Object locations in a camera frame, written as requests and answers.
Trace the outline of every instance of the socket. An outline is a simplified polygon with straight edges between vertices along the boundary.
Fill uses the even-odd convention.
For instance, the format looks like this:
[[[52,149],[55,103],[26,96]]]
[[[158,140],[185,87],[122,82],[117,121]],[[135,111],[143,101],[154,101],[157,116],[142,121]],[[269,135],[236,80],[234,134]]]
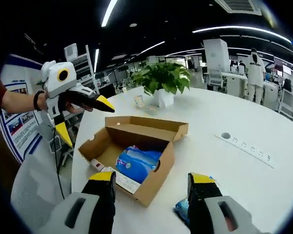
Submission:
[[[265,153],[264,151],[260,150],[258,147],[239,139],[236,136],[231,136],[229,133],[222,133],[220,135],[215,136],[223,141],[235,146],[238,149],[243,150],[244,152],[248,153],[249,155],[255,157],[256,159],[260,160],[261,162],[265,163],[266,165],[270,166],[271,168],[275,168],[275,161],[271,154]]]

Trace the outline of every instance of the blue plastic bag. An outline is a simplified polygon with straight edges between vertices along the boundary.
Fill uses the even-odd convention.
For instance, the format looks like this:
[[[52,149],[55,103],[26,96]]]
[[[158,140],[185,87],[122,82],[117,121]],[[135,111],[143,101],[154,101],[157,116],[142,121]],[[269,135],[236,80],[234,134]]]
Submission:
[[[150,171],[156,169],[162,153],[142,151],[136,147],[128,147],[116,161],[117,170],[142,184]]]

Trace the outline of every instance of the open cardboard box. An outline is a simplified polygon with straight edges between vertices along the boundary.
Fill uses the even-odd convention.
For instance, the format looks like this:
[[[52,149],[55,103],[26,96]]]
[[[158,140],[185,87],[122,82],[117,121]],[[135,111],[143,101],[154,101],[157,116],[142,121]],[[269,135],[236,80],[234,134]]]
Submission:
[[[129,146],[162,152],[157,168],[148,174],[133,194],[117,185],[117,188],[147,207],[174,165],[172,143],[187,133],[188,124],[182,122],[134,116],[106,117],[105,127],[95,134],[93,140],[86,141],[79,151],[89,163],[96,159],[115,170],[118,156]]]

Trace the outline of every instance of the bracelet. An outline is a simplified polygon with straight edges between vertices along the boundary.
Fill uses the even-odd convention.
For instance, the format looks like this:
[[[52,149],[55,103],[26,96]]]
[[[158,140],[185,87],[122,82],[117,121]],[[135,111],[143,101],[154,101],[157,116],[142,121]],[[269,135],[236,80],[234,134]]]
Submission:
[[[43,94],[44,91],[43,90],[40,90],[38,92],[36,92],[35,96],[34,96],[34,107],[37,111],[41,111],[41,109],[39,108],[38,104],[37,104],[37,101],[38,101],[38,96],[39,94]]]

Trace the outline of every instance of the hand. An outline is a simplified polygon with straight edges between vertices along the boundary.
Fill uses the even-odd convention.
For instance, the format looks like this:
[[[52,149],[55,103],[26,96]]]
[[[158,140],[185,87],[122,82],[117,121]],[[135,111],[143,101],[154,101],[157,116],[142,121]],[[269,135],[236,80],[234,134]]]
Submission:
[[[44,110],[44,111],[47,111],[48,110],[48,106],[47,106],[47,102],[46,100],[48,99],[48,93],[42,93],[42,94],[39,94],[38,96],[38,100],[37,100],[37,105],[40,109]],[[86,105],[82,105],[81,106],[83,109],[85,109],[86,111],[93,111],[93,108],[91,107],[88,107]],[[79,109],[75,109],[72,105],[72,103],[70,102],[66,102],[66,105],[65,105],[65,109],[72,113],[72,114],[78,114],[78,113],[81,113],[83,111],[82,108],[79,108]]]

